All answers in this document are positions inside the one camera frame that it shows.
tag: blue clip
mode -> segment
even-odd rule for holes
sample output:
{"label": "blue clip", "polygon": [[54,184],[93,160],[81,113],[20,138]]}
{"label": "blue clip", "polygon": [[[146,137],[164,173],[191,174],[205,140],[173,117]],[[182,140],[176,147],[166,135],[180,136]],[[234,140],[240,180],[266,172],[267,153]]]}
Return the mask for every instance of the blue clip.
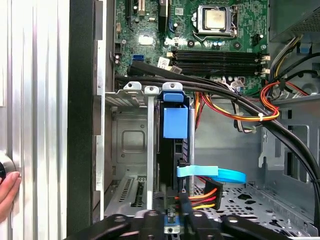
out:
{"label": "blue clip", "polygon": [[163,137],[165,139],[186,139],[188,137],[187,107],[164,108]]}
{"label": "blue clip", "polygon": [[183,103],[184,95],[181,92],[164,92],[163,93],[164,102],[174,102],[174,103]]}

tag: ram slot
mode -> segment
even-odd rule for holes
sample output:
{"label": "ram slot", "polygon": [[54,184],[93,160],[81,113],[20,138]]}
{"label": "ram slot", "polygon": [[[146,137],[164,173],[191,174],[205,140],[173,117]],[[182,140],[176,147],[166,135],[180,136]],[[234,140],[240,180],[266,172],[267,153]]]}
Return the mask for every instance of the ram slot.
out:
{"label": "ram slot", "polygon": [[228,62],[256,64],[261,59],[261,54],[246,52],[219,52],[219,51],[176,51],[173,61],[178,62]]}
{"label": "ram slot", "polygon": [[182,69],[182,74],[185,75],[207,75],[212,70],[217,70],[212,75],[215,76],[256,76],[261,72],[259,66],[248,65],[232,65],[232,64],[219,64],[219,63],[189,63],[189,62],[176,62],[175,65]]}

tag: black ram slot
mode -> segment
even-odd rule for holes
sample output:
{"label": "black ram slot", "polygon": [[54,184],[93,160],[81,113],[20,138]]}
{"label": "black ram slot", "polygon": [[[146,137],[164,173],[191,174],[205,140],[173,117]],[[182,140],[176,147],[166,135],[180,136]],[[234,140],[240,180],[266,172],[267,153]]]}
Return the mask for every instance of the black ram slot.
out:
{"label": "black ram slot", "polygon": [[238,63],[238,64],[257,64],[256,59],[248,59],[246,57],[221,57],[221,56],[180,56],[177,55],[174,59],[174,62],[228,62],[228,63]]}
{"label": "black ram slot", "polygon": [[231,52],[231,51],[187,51],[187,50],[177,50],[173,52],[174,54],[181,54],[181,55],[211,55],[211,56],[239,56],[239,57],[248,57],[252,59],[259,59],[261,58],[260,53],[253,53],[253,52]]}
{"label": "black ram slot", "polygon": [[203,63],[176,63],[176,66],[182,69],[182,74],[185,75],[207,75],[212,70],[218,70],[212,75],[214,76],[256,76],[257,72],[261,69],[256,67],[246,66],[215,66],[214,64],[203,64]]}

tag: metal rod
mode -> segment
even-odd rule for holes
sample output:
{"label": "metal rod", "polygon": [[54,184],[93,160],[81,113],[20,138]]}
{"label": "metal rod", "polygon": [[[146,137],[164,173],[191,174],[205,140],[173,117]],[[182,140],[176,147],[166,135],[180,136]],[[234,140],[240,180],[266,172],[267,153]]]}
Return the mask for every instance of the metal rod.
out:
{"label": "metal rod", "polygon": [[[195,164],[195,132],[196,132],[196,120],[195,120],[195,109],[189,109],[189,125],[188,125],[188,158],[190,165]],[[189,195],[195,194],[195,176],[189,177]]]}

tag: cable tie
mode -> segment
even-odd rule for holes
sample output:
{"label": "cable tie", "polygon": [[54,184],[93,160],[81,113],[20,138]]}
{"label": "cable tie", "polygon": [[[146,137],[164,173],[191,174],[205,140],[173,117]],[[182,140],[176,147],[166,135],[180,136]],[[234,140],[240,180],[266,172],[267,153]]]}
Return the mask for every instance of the cable tie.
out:
{"label": "cable tie", "polygon": [[258,114],[258,116],[260,117],[259,122],[262,122],[262,121],[264,120],[264,114],[263,114],[262,112],[260,112],[260,113]]}
{"label": "cable tie", "polygon": [[256,134],[257,133],[257,127],[256,126],[252,126],[252,128],[253,128],[252,133]]}
{"label": "cable tie", "polygon": [[280,89],[280,91],[283,91],[285,89],[285,86],[286,86],[286,79],[285,78],[280,78],[279,82],[280,82],[279,89]]}

